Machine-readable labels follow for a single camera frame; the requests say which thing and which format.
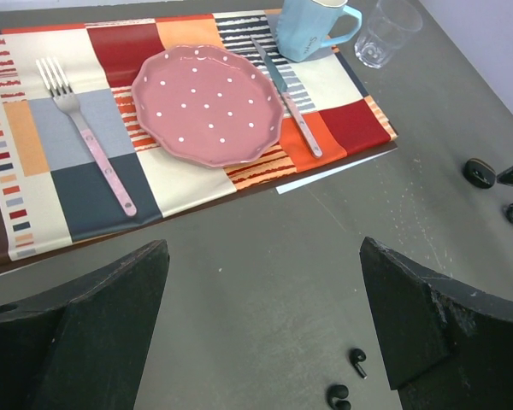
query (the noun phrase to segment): blue mug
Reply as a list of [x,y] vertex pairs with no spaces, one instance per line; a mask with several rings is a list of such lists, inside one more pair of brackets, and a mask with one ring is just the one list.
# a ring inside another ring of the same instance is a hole
[[[275,33],[280,53],[301,62],[323,47],[345,43],[361,28],[363,16],[359,10],[346,6],[347,0],[285,0]],[[342,15],[357,20],[344,36],[327,39],[334,23]]]

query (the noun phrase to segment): plate rim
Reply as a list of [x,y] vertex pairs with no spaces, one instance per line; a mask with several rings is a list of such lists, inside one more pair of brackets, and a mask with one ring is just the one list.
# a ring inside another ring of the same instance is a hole
[[[173,52],[175,50],[178,50],[178,49],[192,49],[192,50],[195,50],[195,49],[201,49],[201,48],[215,49],[217,51],[220,51],[224,55],[228,55],[228,56],[233,57],[234,59],[242,62],[243,64],[249,64],[251,67],[254,68],[256,74],[260,75],[263,79],[266,79],[266,81],[268,81],[270,83],[271,87],[272,87],[272,90],[273,90],[272,98],[273,98],[274,103],[276,104],[277,110],[279,112],[278,113],[279,120],[277,121],[277,124],[275,125],[275,130],[276,130],[275,137],[271,138],[268,143],[264,144],[261,151],[256,152],[253,156],[248,157],[246,160],[234,161],[234,162],[230,162],[230,161],[224,162],[223,161],[223,162],[220,162],[220,163],[216,163],[216,162],[209,163],[209,162],[207,162],[206,160],[204,160],[204,159],[202,159],[200,157],[193,156],[193,155],[186,155],[184,153],[180,153],[180,152],[176,151],[175,149],[173,149],[171,146],[169,146],[166,143],[166,141],[164,141],[162,138],[157,137],[155,135],[155,133],[152,132],[150,130],[150,128],[144,123],[144,120],[142,120],[142,118],[139,116],[139,112],[142,112],[142,110],[143,110],[142,109],[142,105],[143,104],[142,104],[142,102],[139,101],[139,97],[137,96],[137,93],[134,92],[134,90],[138,89],[139,87],[144,86],[143,78],[144,78],[145,70],[150,65],[150,63],[152,61],[154,61],[154,60],[157,60],[157,59],[161,59],[161,58],[163,59],[166,54],[173,54]],[[236,165],[244,165],[244,164],[247,164],[247,163],[251,163],[253,161],[256,161],[258,158],[260,158],[270,147],[276,145],[280,141],[281,125],[282,125],[284,117],[285,117],[285,108],[283,106],[283,102],[281,100],[281,97],[279,96],[279,92],[277,91],[277,88],[275,87],[275,85],[272,82],[272,80],[269,79],[268,77],[266,77],[266,75],[264,75],[262,73],[262,71],[257,66],[255,66],[251,61],[249,61],[247,58],[245,58],[243,56],[240,56],[238,54],[235,54],[235,53],[233,53],[230,50],[223,49],[222,47],[218,47],[218,46],[213,45],[213,44],[199,44],[199,45],[194,45],[194,44],[178,44],[178,45],[175,45],[174,47],[171,47],[170,49],[161,51],[161,52],[159,52],[159,53],[157,53],[157,54],[155,54],[153,56],[148,57],[146,60],[143,61],[143,64],[141,65],[141,68],[139,69],[139,72],[138,72],[137,76],[135,77],[135,80],[133,81],[133,83],[131,85],[131,95],[132,95],[132,98],[133,98],[133,103],[135,105],[135,114],[137,116],[137,121],[138,121],[140,127],[145,132],[147,132],[152,138],[154,138],[154,140],[158,143],[158,145],[160,145],[160,147],[165,149],[169,154],[173,155],[174,157],[183,159],[183,160],[188,160],[188,161],[191,161],[191,162],[195,162],[195,163],[197,163],[199,165],[204,165],[206,167],[211,167],[211,168],[224,168],[224,167],[232,167],[232,166],[236,166]]]

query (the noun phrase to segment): placemat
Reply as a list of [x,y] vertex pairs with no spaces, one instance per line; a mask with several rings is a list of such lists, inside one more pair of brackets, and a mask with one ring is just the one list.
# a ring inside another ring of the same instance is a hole
[[[142,226],[252,185],[301,173],[396,137],[337,49],[292,63],[275,45],[279,10],[0,31],[0,264]],[[137,122],[131,83],[143,61],[178,44],[214,44],[268,72],[274,58],[324,155],[286,114],[278,144],[251,164],[208,169],[176,159]],[[35,61],[56,56],[138,209],[128,218]]]

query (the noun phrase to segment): pink fork handle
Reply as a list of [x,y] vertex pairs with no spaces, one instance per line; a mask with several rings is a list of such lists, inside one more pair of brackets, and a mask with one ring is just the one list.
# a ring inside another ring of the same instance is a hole
[[106,181],[109,183],[112,192],[114,192],[123,212],[125,212],[127,216],[135,216],[137,214],[137,208],[127,193],[126,188],[118,178],[116,171],[112,167],[112,164],[110,164],[110,161],[101,148],[101,145],[93,135],[93,132],[90,129],[85,129],[80,131],[80,134],[85,145],[87,145],[87,148],[91,151],[93,158],[95,158],[95,162],[101,169]]

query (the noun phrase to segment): white paper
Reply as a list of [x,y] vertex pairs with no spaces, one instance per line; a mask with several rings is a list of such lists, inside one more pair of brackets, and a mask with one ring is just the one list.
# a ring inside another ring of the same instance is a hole
[[20,266],[20,267],[16,267],[15,269],[12,269],[11,271],[7,271],[7,272],[2,272],[0,273],[0,278],[4,275],[7,275],[9,273],[13,273],[13,272],[17,272],[19,271],[20,269],[24,269],[26,267],[31,267],[32,265],[36,265],[37,263],[40,263],[41,261],[36,261],[36,262],[33,262],[33,263],[29,263],[28,265],[25,265],[25,266]]
[[301,186],[311,184],[312,182],[316,182],[319,179],[323,179],[325,177],[328,177],[330,175],[334,175],[335,173],[339,173],[340,171],[344,171],[345,169],[354,167],[355,165],[363,164],[364,162],[373,160],[374,158],[378,158],[379,156],[383,156],[384,154],[387,154],[388,152],[392,152],[391,150],[380,152],[379,154],[368,156],[367,158],[363,158],[359,161],[354,161],[350,164],[343,165],[338,168],[329,169],[328,171],[324,171],[322,173],[317,173],[315,175],[312,175],[310,177],[298,179],[294,182],[290,182],[289,184],[280,185],[276,188],[278,194],[285,194],[286,192],[289,192],[290,190],[296,190],[297,188],[300,188]]

